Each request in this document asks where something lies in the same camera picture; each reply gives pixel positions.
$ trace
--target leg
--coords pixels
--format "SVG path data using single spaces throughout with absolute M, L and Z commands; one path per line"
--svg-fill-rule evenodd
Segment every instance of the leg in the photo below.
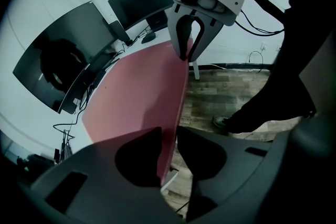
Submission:
M 193 62 L 193 67 L 194 67 L 194 73 L 195 73 L 195 80 L 199 80 L 200 72 L 198 70 L 197 61 Z

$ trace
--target laminate floor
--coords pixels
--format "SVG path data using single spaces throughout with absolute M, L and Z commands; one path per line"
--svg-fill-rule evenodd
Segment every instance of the laminate floor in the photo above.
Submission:
M 200 80 L 189 74 L 186 98 L 183 106 L 181 126 L 192 127 L 211 133 L 221 133 L 212 124 L 212 117 L 230 117 L 249 101 L 265 85 L 269 71 L 257 73 L 239 70 L 201 70 Z M 271 141 L 281 131 L 292 129 L 299 118 L 287 121 L 269 121 L 251 133 L 233 134 L 233 137 Z M 178 176 L 162 193 L 167 203 L 175 210 L 189 201 L 192 174 L 175 147 L 172 167 L 179 170 Z M 185 218 L 187 206 L 179 211 Z

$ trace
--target wire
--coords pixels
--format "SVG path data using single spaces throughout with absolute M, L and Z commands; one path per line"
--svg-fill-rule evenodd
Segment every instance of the wire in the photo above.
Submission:
M 143 30 L 136 36 L 136 38 L 133 40 L 132 44 L 130 44 L 128 47 L 131 47 L 131 46 L 138 40 L 138 38 L 143 38 L 143 37 L 148 33 L 148 31 L 147 31 L 147 28 L 148 28 L 148 27 L 149 27 L 149 25 L 147 25 L 146 28 L 143 29 Z
M 275 36 L 275 35 L 277 35 L 277 34 L 279 34 L 279 33 L 281 33 L 281 32 L 284 31 L 284 29 L 283 29 L 283 30 L 281 30 L 281 31 L 276 31 L 276 32 L 274 32 L 274 33 L 272 33 L 272 34 L 261 35 L 261 34 L 253 33 L 253 32 L 251 32 L 250 30 L 247 30 L 244 26 L 240 25 L 237 21 L 235 21 L 235 23 L 236 23 L 240 28 L 242 28 L 243 30 L 249 32 L 249 33 L 252 34 L 252 35 L 259 36 L 259 37 L 270 37 L 270 36 Z
M 121 51 L 125 52 L 124 50 L 119 50 L 111 60 L 115 59 L 117 56 L 121 55 Z
M 118 59 L 112 61 L 112 62 L 110 63 L 110 65 L 107 66 L 107 67 L 105 68 L 105 71 L 108 70 L 114 63 L 118 62 L 119 60 L 120 60 L 120 58 L 118 58 Z
M 246 14 L 243 12 L 242 9 L 240 10 L 240 12 L 241 12 L 242 14 L 244 14 L 244 16 L 245 16 L 246 20 L 248 21 L 248 23 L 249 23 L 254 29 L 256 29 L 257 31 L 262 32 L 262 33 L 264 33 L 264 34 L 272 34 L 272 33 L 275 33 L 274 31 L 273 31 L 273 32 L 270 32 L 270 31 L 266 31 L 266 30 L 263 30 L 263 29 L 260 29 L 260 28 L 255 27 L 255 26 L 250 22 L 250 20 L 247 18 Z
M 187 201 L 183 206 L 181 206 L 178 210 L 175 211 L 175 213 L 177 213 L 178 211 L 180 211 L 183 207 L 185 207 L 187 204 L 189 204 L 190 200 Z
M 76 125 L 76 124 L 78 123 L 78 117 L 79 117 L 80 113 L 83 112 L 83 111 L 85 110 L 85 108 L 87 107 L 88 102 L 89 102 L 89 99 L 90 99 L 90 97 L 91 97 L 91 95 L 92 95 L 92 93 L 93 93 L 93 90 L 94 90 L 94 89 L 91 88 L 91 86 L 92 86 L 92 84 L 89 86 L 89 90 L 86 89 L 86 91 L 87 91 L 87 95 L 86 95 L 86 100 L 85 100 L 85 106 L 84 106 L 83 109 L 81 109 L 81 107 L 79 107 L 80 111 L 79 111 L 78 114 L 77 114 L 76 122 L 75 122 L 75 123 L 72 123 L 72 122 L 71 122 L 71 123 L 59 123 L 59 124 L 55 124 L 55 125 L 53 125 L 53 128 L 54 128 L 54 129 L 56 129 L 57 131 L 63 133 L 63 135 L 64 135 L 64 134 L 67 134 L 67 135 L 70 137 L 70 139 L 75 138 L 74 136 L 72 136 L 72 135 L 69 134 L 69 132 L 70 132 L 70 130 L 71 130 L 71 127 L 72 127 L 73 125 Z M 61 126 L 61 125 L 64 125 L 64 126 L 70 126 L 70 129 L 69 129 L 69 130 L 63 130 L 63 131 L 61 131 L 59 128 L 56 128 L 56 126 Z
M 224 69 L 224 70 L 227 70 L 227 68 L 224 68 L 224 67 L 220 67 L 220 66 L 214 65 L 213 63 L 209 63 L 209 65 L 214 66 L 214 67 L 218 67 L 218 68 L 221 68 L 221 69 Z
M 262 64 L 261 64 L 261 69 L 257 72 L 257 73 L 260 73 L 261 72 L 261 70 L 263 69 L 263 65 L 264 65 L 264 58 L 263 58 L 263 55 L 260 53 L 260 52 L 258 52 L 258 51 L 256 51 L 256 50 L 254 50 L 254 51 L 252 51 L 251 53 L 250 53 L 250 55 L 248 56 L 248 62 L 250 62 L 250 60 L 251 60 L 251 55 L 252 55 L 252 53 L 253 52 L 256 52 L 256 53 L 258 53 L 258 54 L 260 54 L 260 56 L 261 56 L 261 59 L 262 59 Z
M 79 104 L 79 110 L 81 110 L 83 107 L 82 107 L 82 100 L 80 100 L 80 104 Z

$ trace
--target red panel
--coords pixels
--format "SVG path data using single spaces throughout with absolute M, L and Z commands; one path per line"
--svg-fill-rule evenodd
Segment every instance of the red panel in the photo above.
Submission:
M 82 120 L 92 141 L 161 127 L 157 171 L 162 181 L 173 155 L 187 79 L 188 62 L 177 56 L 170 41 L 120 59 L 84 111 Z

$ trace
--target sneaker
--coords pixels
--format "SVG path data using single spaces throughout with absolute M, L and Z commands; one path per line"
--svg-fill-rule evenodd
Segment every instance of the sneaker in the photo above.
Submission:
M 225 128 L 225 121 L 227 120 L 227 118 L 221 117 L 221 116 L 215 116 L 212 118 L 212 123 L 221 129 Z

